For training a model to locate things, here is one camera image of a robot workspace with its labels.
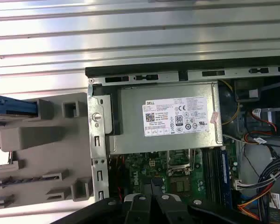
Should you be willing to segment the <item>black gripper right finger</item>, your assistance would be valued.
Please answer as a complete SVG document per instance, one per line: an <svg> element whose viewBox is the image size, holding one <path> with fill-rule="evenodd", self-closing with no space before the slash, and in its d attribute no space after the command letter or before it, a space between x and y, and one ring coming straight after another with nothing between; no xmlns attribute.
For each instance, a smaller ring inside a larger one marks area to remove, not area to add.
<svg viewBox="0 0 280 224"><path fill-rule="evenodd" d="M188 203L178 195L163 192L163 180L153 179L153 212L159 224L259 224L260 221L241 212L203 199Z"/></svg>

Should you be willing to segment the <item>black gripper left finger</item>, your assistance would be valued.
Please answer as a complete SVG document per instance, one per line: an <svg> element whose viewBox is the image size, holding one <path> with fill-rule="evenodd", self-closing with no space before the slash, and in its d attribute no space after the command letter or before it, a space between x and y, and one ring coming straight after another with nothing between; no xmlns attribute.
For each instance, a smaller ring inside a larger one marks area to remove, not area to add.
<svg viewBox="0 0 280 224"><path fill-rule="evenodd" d="M130 194L120 202L102 199L70 215L71 224L148 224L153 196L153 181L146 179L141 193Z"/></svg>

